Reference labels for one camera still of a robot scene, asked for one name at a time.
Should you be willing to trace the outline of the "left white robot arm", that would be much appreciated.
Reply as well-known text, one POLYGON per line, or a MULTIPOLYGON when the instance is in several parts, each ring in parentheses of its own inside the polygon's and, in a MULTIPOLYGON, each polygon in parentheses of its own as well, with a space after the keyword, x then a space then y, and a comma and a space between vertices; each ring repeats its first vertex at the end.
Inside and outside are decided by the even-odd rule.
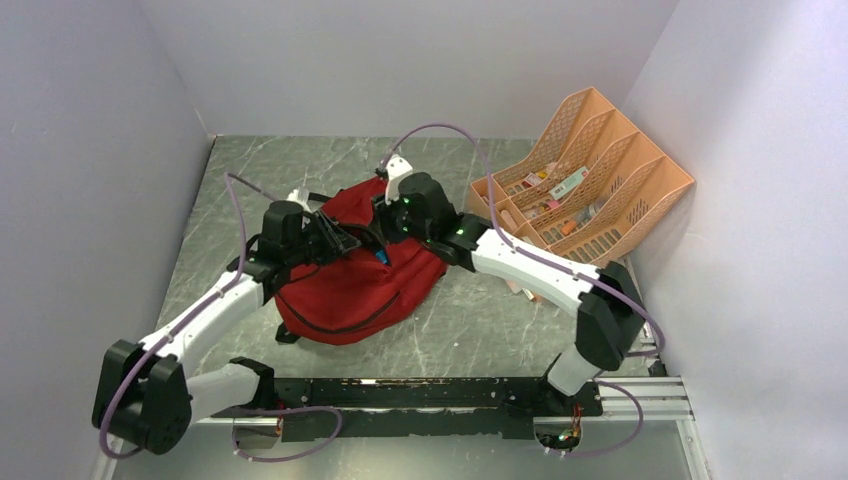
POLYGON ((329 265, 362 245, 322 211, 290 200, 272 202, 261 231, 241 239, 239 255, 191 307, 142 340, 119 340, 106 351, 92 424, 108 457, 121 456, 111 437, 161 455, 200 419, 228 409, 261 416, 278 406, 271 367, 238 357, 196 375, 200 359, 290 283, 295 268, 329 265))

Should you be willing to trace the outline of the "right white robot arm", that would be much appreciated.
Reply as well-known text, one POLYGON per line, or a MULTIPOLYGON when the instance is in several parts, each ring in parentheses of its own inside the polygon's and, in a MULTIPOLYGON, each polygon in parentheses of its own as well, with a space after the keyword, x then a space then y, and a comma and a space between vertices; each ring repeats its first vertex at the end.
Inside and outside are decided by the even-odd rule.
POLYGON ((499 277, 541 295, 577 320, 573 344, 546 370, 542 406, 562 414, 583 385, 620 368, 646 321, 629 272, 575 263, 458 212, 441 184, 424 172, 378 172, 386 190, 374 213, 389 241, 413 239, 450 266, 499 277))

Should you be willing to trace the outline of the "red student backpack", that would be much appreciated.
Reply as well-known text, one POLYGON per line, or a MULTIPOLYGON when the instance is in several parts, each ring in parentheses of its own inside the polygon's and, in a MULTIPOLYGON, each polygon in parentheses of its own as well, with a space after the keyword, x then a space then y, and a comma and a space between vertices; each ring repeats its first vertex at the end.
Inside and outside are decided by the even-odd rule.
POLYGON ((448 265, 413 239, 360 247, 320 267, 301 266, 275 295, 282 323, 275 340, 330 345, 361 341, 406 319, 427 298, 448 265), (388 265, 375 252, 384 250, 388 265))

